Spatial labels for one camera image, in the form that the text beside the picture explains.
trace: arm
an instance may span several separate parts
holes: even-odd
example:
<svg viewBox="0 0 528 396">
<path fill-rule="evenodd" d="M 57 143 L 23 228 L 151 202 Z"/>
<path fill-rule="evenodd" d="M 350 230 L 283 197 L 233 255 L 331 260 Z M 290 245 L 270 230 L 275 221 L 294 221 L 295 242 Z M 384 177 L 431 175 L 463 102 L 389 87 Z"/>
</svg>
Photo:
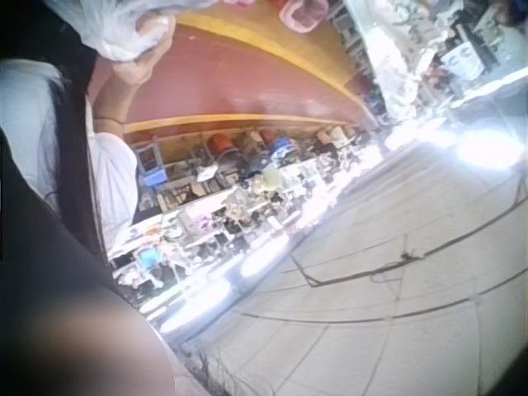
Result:
<svg viewBox="0 0 528 396">
<path fill-rule="evenodd" d="M 96 133 L 107 132 L 123 139 L 126 118 L 136 92 L 149 80 L 154 66 L 172 45 L 176 26 L 174 17 L 150 18 L 139 28 L 139 33 L 152 29 L 152 25 L 157 23 L 167 23 L 169 27 L 152 51 L 133 62 L 112 64 L 114 73 L 103 85 L 93 105 Z"/>
</svg>

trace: white plastic bag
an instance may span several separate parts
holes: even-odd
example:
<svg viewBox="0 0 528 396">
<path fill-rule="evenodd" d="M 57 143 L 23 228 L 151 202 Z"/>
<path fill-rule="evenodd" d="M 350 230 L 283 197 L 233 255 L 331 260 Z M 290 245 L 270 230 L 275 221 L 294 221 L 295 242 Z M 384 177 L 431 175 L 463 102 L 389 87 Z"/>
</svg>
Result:
<svg viewBox="0 0 528 396">
<path fill-rule="evenodd" d="M 176 15 L 208 7 L 218 0 L 45 0 L 46 5 L 72 26 L 82 42 L 102 57 L 127 62 L 154 47 L 167 31 L 160 19 L 139 35 L 137 21 L 149 12 Z"/>
</svg>

